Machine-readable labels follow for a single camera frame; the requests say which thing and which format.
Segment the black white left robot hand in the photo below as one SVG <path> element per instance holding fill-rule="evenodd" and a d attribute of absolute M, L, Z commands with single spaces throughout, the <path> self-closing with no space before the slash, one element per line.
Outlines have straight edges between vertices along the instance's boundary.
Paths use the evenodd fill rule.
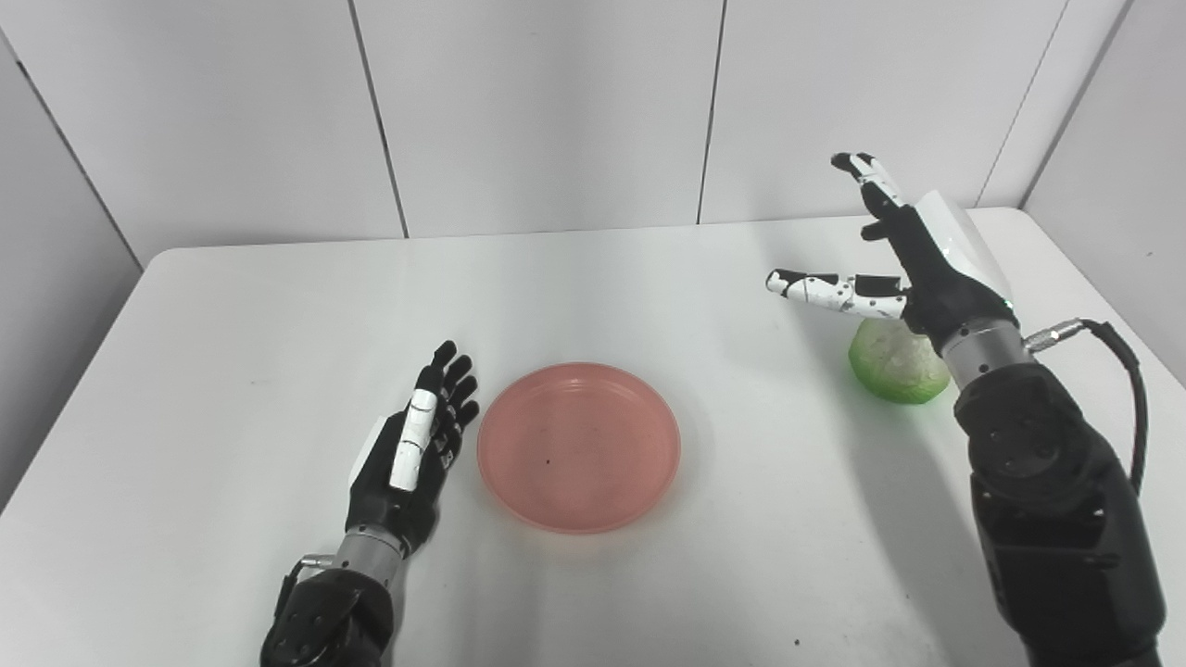
<path fill-rule="evenodd" d="M 463 432 L 480 413 L 472 368 L 472 358 L 445 341 L 417 375 L 410 401 L 377 423 L 353 470 L 347 531 L 385 533 L 402 558 L 423 547 Z"/>

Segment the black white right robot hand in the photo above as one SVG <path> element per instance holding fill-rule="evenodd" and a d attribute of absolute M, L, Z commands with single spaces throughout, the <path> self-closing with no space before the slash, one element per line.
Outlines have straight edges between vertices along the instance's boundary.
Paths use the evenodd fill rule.
<path fill-rule="evenodd" d="M 861 237 L 890 242 L 905 275 L 773 269 L 765 280 L 767 291 L 866 320 L 905 320 L 935 349 L 974 320 L 1018 325 L 1003 271 L 965 208 L 938 190 L 907 202 L 881 161 L 868 153 L 836 153 L 831 165 L 857 182 L 865 210 L 873 216 Z"/>

